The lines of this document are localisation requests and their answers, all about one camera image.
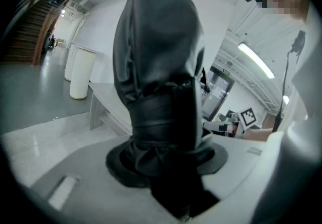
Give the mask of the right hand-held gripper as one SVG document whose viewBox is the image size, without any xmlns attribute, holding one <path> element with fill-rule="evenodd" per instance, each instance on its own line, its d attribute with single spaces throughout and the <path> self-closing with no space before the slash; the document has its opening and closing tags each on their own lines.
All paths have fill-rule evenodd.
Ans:
<svg viewBox="0 0 322 224">
<path fill-rule="evenodd" d="M 214 134 L 241 139 L 246 130 L 257 122 L 252 108 L 240 112 L 232 112 L 224 121 L 206 121 L 203 128 Z"/>
</svg>

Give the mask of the person's right forearm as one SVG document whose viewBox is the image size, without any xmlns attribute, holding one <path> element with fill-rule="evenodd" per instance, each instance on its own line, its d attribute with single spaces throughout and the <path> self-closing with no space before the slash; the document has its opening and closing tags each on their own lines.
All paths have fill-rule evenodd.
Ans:
<svg viewBox="0 0 322 224">
<path fill-rule="evenodd" d="M 268 137 L 272 134 L 273 129 L 248 129 L 243 134 L 244 140 L 262 141 L 266 142 Z"/>
</svg>

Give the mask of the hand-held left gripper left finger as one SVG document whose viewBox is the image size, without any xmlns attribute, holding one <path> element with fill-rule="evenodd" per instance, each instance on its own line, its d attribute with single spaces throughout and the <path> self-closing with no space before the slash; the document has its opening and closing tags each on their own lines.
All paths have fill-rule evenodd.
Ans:
<svg viewBox="0 0 322 224">
<path fill-rule="evenodd" d="M 64 178 L 75 181 L 69 194 L 57 195 L 60 213 L 81 224 L 176 224 L 149 189 L 120 184 L 105 165 L 107 153 L 127 141 L 118 137 L 77 149 L 42 175 L 31 189 L 48 200 Z"/>
</svg>

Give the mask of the person's white shirt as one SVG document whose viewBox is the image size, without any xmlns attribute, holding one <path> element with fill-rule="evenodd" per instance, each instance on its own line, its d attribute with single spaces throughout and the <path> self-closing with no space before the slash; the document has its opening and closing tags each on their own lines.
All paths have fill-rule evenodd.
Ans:
<svg viewBox="0 0 322 224">
<path fill-rule="evenodd" d="M 309 4 L 305 27 L 305 45 L 293 78 L 296 120 L 322 115 L 322 17 L 313 3 Z"/>
</svg>

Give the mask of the long ceiling light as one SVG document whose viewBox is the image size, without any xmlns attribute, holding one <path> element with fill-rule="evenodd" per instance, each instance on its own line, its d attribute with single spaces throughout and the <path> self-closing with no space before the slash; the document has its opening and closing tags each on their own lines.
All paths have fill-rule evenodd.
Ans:
<svg viewBox="0 0 322 224">
<path fill-rule="evenodd" d="M 269 78 L 273 79 L 275 76 L 268 66 L 260 59 L 260 57 L 244 42 L 238 45 L 238 49 L 247 55 Z"/>
</svg>

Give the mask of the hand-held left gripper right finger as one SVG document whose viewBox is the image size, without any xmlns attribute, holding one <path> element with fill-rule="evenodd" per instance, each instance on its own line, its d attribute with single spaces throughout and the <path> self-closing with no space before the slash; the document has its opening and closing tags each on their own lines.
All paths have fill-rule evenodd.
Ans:
<svg viewBox="0 0 322 224">
<path fill-rule="evenodd" d="M 215 174 L 203 176 L 202 182 L 206 190 L 222 200 L 249 175 L 266 143 L 243 139 L 215 139 L 214 142 L 227 150 L 228 159 Z"/>
</svg>

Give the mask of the dark wooden staircase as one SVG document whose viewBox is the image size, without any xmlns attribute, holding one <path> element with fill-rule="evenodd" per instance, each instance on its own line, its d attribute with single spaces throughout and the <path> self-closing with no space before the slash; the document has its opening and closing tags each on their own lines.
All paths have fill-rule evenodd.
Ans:
<svg viewBox="0 0 322 224">
<path fill-rule="evenodd" d="M 13 18 L 0 39 L 0 64 L 39 65 L 46 39 L 70 0 L 18 0 Z"/>
</svg>

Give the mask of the grey wooden desk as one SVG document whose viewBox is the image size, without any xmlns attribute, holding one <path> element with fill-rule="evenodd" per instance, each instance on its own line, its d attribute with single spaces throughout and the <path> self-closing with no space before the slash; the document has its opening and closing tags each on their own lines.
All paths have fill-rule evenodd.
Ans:
<svg viewBox="0 0 322 224">
<path fill-rule="evenodd" d="M 119 99 L 114 84 L 90 83 L 92 99 L 89 129 L 106 125 L 117 136 L 130 135 L 132 125 L 129 112 Z"/>
</svg>

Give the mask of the white ribbed cylinder pedestal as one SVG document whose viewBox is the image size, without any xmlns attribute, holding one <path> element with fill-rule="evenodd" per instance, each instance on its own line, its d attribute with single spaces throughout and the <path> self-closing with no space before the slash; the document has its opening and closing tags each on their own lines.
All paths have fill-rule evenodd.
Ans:
<svg viewBox="0 0 322 224">
<path fill-rule="evenodd" d="M 95 60 L 95 53 L 83 48 L 77 49 L 70 83 L 70 96 L 73 99 L 82 100 L 86 98 Z"/>
</svg>

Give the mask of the black glass double door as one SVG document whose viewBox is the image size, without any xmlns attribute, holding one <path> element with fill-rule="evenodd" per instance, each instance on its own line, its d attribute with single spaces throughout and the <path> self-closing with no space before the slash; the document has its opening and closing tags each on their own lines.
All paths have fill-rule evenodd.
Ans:
<svg viewBox="0 0 322 224">
<path fill-rule="evenodd" d="M 205 120 L 212 121 L 229 95 L 234 80 L 213 66 L 207 80 L 210 91 L 202 93 L 202 114 Z"/>
</svg>

